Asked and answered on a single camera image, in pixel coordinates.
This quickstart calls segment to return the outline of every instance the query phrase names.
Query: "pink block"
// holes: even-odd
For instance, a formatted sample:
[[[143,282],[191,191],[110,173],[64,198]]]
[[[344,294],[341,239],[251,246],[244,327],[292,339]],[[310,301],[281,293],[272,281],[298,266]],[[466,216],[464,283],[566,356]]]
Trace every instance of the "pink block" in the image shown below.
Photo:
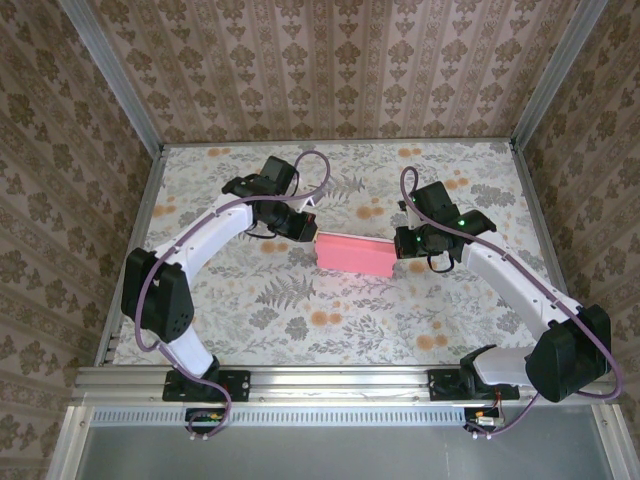
[[[396,263],[393,241],[386,239],[319,233],[316,253],[320,268],[388,278]]]

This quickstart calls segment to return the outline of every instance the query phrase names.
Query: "black mounting bracket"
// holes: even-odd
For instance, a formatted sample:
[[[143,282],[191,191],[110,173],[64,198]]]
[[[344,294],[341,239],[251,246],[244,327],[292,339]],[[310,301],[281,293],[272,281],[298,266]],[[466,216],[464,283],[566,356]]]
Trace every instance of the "black mounting bracket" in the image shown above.
[[[432,402],[450,402],[452,400],[494,401],[500,393],[502,400],[518,400],[520,391],[512,385],[474,385],[470,389],[464,367],[436,368],[427,371],[429,381],[429,399]]]
[[[251,372],[249,370],[216,370],[214,376],[207,373],[203,378],[224,388],[233,402],[248,402],[251,391]],[[167,373],[162,391],[165,402],[224,402],[222,393],[213,387],[202,385],[185,378],[177,370]]]

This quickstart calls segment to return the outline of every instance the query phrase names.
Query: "floral wallpaper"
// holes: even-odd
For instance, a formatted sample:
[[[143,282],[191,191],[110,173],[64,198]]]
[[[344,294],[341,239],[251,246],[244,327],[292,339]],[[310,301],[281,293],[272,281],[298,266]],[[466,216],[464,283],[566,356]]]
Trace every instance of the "floral wallpaper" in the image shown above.
[[[56,2],[0,2],[0,478],[43,478],[150,158]]]
[[[640,447],[640,2],[609,1],[525,156],[570,293],[612,318]]]
[[[92,0],[164,143],[508,137],[577,0]]]

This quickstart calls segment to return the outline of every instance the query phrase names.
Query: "aluminum frame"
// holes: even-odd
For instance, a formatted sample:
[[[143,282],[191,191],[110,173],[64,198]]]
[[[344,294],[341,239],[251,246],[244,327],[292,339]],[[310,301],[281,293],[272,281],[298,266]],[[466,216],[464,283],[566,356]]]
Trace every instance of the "aluminum frame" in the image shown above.
[[[131,231],[131,238],[127,245],[127,254],[137,247],[144,245],[147,237],[147,231],[149,230],[149,222],[151,221],[151,215],[153,214],[153,208],[156,204],[156,198],[160,191],[160,185],[162,184],[162,177],[164,175],[164,169],[167,165],[168,151],[163,150],[158,154],[158,159],[151,165],[149,171],[149,177],[147,179],[147,185],[144,188],[142,194],[142,200],[140,201],[140,207],[138,208],[138,214],[136,215],[136,221]],[[111,305],[109,306],[109,312],[107,313],[107,319],[105,321],[104,330],[102,331],[102,337],[100,338],[100,344],[98,345],[98,351],[94,360],[94,366],[98,367],[108,360],[108,355],[115,351],[117,346],[117,337],[120,335],[120,326],[124,320],[124,315],[120,311],[120,301],[122,296],[122,285],[124,282],[124,262],[120,267],[120,275],[118,276],[118,283],[116,284],[113,298],[111,299]]]
[[[279,411],[295,407],[315,407],[327,412],[344,407],[376,410],[395,407],[396,412],[430,407],[482,407],[490,402],[432,402],[427,385],[427,369],[434,366],[354,366],[354,367],[227,367],[252,372],[249,402],[245,412]],[[52,458],[48,478],[75,478],[82,458],[94,412],[100,407],[138,407],[153,414],[167,407],[215,407],[219,404],[162,402],[162,389],[168,366],[104,366],[79,371],[71,406]],[[609,382],[596,382],[589,391],[611,389]],[[534,395],[532,388],[521,389],[521,399],[505,401],[505,406],[524,407]],[[640,478],[640,467],[626,425],[617,405],[571,396],[561,404],[540,401],[536,408],[554,405],[592,405],[607,460],[615,479]]]
[[[162,150],[160,135],[147,115],[142,103],[143,99],[138,96],[125,69],[114,54],[107,36],[100,27],[100,22],[91,10],[90,3],[86,0],[60,0],[62,8],[78,31],[78,35],[118,99],[131,125],[151,157],[155,159]]]
[[[521,148],[533,136],[607,3],[608,0],[588,0],[576,7],[511,136]]]

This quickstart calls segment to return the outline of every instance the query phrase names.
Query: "patterned wallpaper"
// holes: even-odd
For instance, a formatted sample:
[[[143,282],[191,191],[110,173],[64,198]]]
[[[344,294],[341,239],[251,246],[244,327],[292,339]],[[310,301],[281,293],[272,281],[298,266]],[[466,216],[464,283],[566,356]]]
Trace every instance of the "patterned wallpaper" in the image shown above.
[[[640,447],[639,1],[609,1],[525,156],[570,292],[613,319]]]
[[[55,2],[0,2],[0,478],[46,472],[150,158]]]
[[[165,143],[506,137],[576,0],[93,0]]]

